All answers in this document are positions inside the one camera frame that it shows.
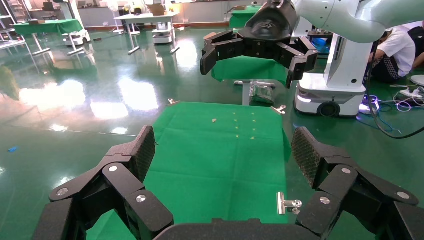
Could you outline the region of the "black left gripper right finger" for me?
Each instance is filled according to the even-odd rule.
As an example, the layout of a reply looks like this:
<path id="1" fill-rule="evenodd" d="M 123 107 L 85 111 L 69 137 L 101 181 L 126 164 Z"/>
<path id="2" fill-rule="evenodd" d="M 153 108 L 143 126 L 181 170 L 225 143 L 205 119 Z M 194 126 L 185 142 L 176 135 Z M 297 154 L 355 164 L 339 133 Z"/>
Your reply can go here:
<path id="1" fill-rule="evenodd" d="M 378 240 L 421 240 L 424 210 L 411 192 L 361 168 L 339 147 L 319 142 L 298 127 L 292 155 L 314 194 L 296 224 L 329 237 L 342 213 L 353 215 Z"/>

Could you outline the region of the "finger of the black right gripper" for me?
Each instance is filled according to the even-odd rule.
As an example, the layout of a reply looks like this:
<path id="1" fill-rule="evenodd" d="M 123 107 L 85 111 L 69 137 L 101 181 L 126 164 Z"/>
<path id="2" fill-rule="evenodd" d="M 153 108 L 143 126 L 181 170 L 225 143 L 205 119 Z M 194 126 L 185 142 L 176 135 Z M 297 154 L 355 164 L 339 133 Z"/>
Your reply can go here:
<path id="1" fill-rule="evenodd" d="M 210 34 L 204 39 L 200 73 L 207 75 L 218 61 L 242 56 L 244 51 L 244 40 L 232 30 Z"/>
<path id="2" fill-rule="evenodd" d="M 285 88 L 290 89 L 293 81 L 300 81 L 305 72 L 314 69 L 318 50 L 307 37 L 292 37 L 288 43 L 275 44 L 275 61 L 287 69 Z"/>

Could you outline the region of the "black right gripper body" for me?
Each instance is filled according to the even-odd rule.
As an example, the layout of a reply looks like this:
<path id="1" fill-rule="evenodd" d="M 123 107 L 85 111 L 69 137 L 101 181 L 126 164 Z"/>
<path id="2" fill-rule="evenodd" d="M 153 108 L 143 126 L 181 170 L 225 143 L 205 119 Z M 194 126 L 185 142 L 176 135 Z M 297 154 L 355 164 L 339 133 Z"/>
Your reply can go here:
<path id="1" fill-rule="evenodd" d="M 247 57 L 275 59 L 280 50 L 277 43 L 288 45 L 298 15 L 290 0 L 269 0 L 237 32 L 243 40 Z"/>

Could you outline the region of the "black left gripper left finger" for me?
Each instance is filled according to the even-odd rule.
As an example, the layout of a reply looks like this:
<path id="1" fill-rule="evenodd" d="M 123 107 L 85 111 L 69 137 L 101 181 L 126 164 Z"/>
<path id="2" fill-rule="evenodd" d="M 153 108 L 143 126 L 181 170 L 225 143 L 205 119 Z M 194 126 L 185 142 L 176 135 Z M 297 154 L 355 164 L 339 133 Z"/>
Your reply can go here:
<path id="1" fill-rule="evenodd" d="M 84 240 L 114 211 L 137 240 L 152 240 L 174 224 L 168 208 L 144 185 L 156 152 L 154 128 L 111 147 L 97 166 L 56 187 L 49 196 L 35 240 Z"/>

